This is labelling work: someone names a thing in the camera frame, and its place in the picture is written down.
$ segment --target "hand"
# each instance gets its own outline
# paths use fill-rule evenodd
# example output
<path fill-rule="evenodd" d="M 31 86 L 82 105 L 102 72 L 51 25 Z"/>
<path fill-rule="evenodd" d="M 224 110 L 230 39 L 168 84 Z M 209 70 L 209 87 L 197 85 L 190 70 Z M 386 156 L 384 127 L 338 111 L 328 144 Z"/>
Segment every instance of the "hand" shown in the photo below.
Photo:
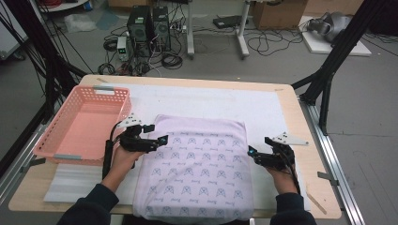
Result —
<path fill-rule="evenodd" d="M 122 146 L 117 147 L 115 150 L 111 170 L 101 183 L 111 191 L 116 192 L 117 188 L 126 177 L 126 174 L 130 171 L 134 162 L 143 154 L 143 152 L 126 151 Z"/>
<path fill-rule="evenodd" d="M 290 174 L 289 169 L 284 169 L 283 171 L 277 171 L 272 168 L 266 168 L 267 171 L 272 175 L 274 179 L 274 185 L 279 194 L 285 193 L 298 193 L 298 190 L 293 182 L 292 174 Z M 295 166 L 293 165 L 293 173 L 296 173 Z"/>

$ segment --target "dark sweater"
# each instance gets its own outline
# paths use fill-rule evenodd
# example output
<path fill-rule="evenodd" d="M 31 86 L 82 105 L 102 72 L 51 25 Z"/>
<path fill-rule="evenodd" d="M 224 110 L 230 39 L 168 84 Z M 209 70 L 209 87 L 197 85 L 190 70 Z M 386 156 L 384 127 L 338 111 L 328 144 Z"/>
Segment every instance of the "dark sweater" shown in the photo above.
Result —
<path fill-rule="evenodd" d="M 107 187 L 97 184 L 85 198 L 79 199 L 58 221 L 57 225 L 109 225 L 111 210 L 119 202 L 116 195 Z M 303 198 L 295 193 L 276 197 L 277 214 L 271 225 L 313 225 L 311 213 L 304 210 Z"/>

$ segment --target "pink basket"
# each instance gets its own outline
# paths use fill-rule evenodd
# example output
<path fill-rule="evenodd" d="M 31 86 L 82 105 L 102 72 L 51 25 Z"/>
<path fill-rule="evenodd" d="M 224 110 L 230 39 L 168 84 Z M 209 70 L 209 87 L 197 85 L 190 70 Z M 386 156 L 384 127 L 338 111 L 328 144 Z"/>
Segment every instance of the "pink basket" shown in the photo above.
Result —
<path fill-rule="evenodd" d="M 127 88 L 75 86 L 33 153 L 57 163 L 102 165 L 112 127 L 130 110 Z"/>

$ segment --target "cardboard box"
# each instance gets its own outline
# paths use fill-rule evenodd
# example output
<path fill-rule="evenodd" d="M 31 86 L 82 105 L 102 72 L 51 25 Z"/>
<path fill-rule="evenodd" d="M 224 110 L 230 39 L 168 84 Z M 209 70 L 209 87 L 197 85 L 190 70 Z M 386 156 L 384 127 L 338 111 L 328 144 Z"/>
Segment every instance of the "cardboard box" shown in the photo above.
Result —
<path fill-rule="evenodd" d="M 304 14 L 322 16 L 325 12 L 340 11 L 346 15 L 354 15 L 363 0 L 309 0 Z"/>
<path fill-rule="evenodd" d="M 111 8 L 132 8 L 132 6 L 151 6 L 151 0 L 108 0 Z"/>
<path fill-rule="evenodd" d="M 257 29 L 297 29 L 308 0 L 284 0 L 277 6 L 256 3 L 253 21 Z"/>

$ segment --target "gray floor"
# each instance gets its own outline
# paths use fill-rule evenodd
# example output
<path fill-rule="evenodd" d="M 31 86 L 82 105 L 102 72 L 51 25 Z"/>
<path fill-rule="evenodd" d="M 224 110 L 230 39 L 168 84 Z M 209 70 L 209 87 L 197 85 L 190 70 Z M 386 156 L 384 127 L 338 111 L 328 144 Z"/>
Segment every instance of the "gray floor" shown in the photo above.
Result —
<path fill-rule="evenodd" d="M 102 10 L 87 12 L 94 20 Z M 85 13 L 80 9 L 68 13 Z M 55 18 L 64 16 L 54 14 Z M 212 27 L 211 19 L 195 19 L 194 24 Z M 123 25 L 119 19 L 108 30 L 67 34 L 87 64 L 95 71 L 104 62 L 103 38 Z M 360 211 L 367 224 L 398 224 L 398 182 L 394 166 L 398 158 L 398 83 L 397 56 L 363 40 L 373 53 L 370 57 L 349 56 L 338 70 L 331 90 L 328 130 Z M 372 42 L 397 54 L 398 44 Z M 272 43 L 281 48 L 285 43 Z M 239 81 L 251 83 L 294 83 L 315 72 L 326 55 L 309 53 L 305 44 L 290 47 L 272 56 L 250 50 L 241 60 L 234 36 L 197 34 L 197 54 L 193 60 L 183 56 L 181 69 L 159 68 L 148 77 Z M 73 65 L 88 70 L 71 47 L 67 47 Z M 0 65 L 1 115 L 0 158 L 37 112 L 44 101 L 36 74 L 28 60 L 8 60 Z M 305 88 L 297 90 L 301 94 Z M 17 213 L 8 210 L 7 198 L 0 207 L 2 224 L 54 224 L 60 214 Z M 267 219 L 257 224 L 268 224 Z M 346 224 L 339 220 L 318 220 L 318 224 Z"/>

